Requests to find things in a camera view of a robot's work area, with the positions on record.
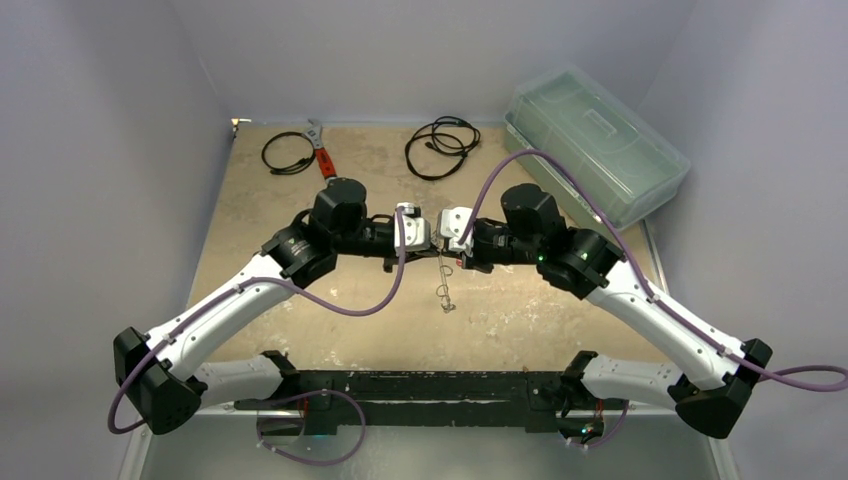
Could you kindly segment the large metal keyring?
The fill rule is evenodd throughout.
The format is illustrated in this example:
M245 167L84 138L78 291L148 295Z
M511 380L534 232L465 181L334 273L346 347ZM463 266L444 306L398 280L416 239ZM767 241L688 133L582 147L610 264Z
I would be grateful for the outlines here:
M453 275L453 267L447 264L443 256L437 257L439 284L436 287L436 296L439 299L440 307L445 314L449 314L456 309L450 296L449 278Z

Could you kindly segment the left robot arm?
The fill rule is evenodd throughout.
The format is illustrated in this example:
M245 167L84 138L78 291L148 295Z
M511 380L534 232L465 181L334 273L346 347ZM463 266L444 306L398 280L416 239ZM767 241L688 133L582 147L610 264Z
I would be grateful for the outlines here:
M365 187L336 179L318 192L311 208L275 232L230 280L198 304L146 333L129 327L113 341L119 391L107 425L114 434L129 432L116 423L118 406L128 399L154 434L174 431L198 410L219 403L256 399L284 409L297 399L294 368L279 352L238 362L209 364L223 343L274 306L298 295L329 311L364 317L379 312L396 296L407 263L436 253L430 223L418 205L399 203L391 214L368 216ZM354 310L308 292L331 273L341 255L380 258L395 279L385 298Z

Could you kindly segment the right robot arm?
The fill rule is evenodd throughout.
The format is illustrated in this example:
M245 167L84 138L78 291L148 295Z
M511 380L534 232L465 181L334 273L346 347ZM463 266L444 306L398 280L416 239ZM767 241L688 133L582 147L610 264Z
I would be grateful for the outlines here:
M731 357L764 367L771 348L710 326L641 282L636 263L621 248L594 230L568 226L555 199L537 185L511 187L500 203L502 222L473 218L466 207L442 210L444 253L483 273L496 265L534 265L548 284L612 314L668 359L646 363L581 351L553 392L562 410L630 400L672 410L697 432L727 438L758 382L754 371Z

